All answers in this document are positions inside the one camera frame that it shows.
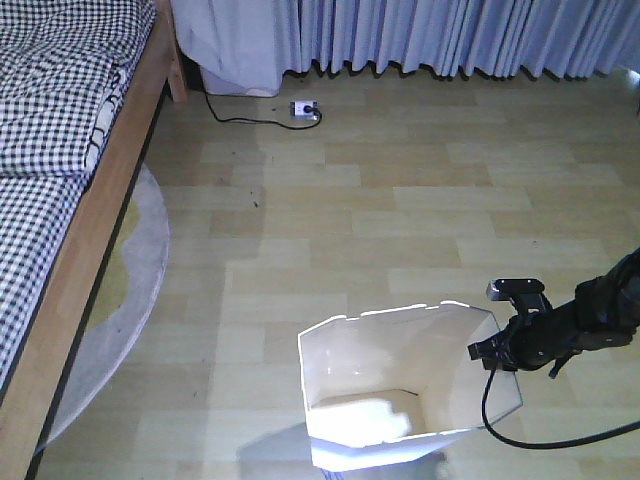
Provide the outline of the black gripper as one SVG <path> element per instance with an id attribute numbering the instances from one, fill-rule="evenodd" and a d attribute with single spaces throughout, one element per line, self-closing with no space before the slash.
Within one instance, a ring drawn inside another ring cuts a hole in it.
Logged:
<path id="1" fill-rule="evenodd" d="M 468 346 L 472 360 L 487 370 L 535 371 L 552 362 L 558 372 L 580 353 L 576 302 L 553 307 L 544 297 L 509 297 L 516 310 L 507 326 Z"/>

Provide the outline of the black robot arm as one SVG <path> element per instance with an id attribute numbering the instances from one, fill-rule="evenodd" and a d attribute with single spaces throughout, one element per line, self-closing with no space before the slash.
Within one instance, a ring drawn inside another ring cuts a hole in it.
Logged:
<path id="1" fill-rule="evenodd" d="M 493 301 L 516 310 L 497 334 L 468 346 L 469 356 L 487 370 L 535 371 L 548 363 L 550 378 L 584 351 L 631 343 L 639 327 L 639 252 L 623 257 L 607 274 L 578 284 L 574 299 L 553 307 L 544 284 L 531 278 L 495 279 Z"/>

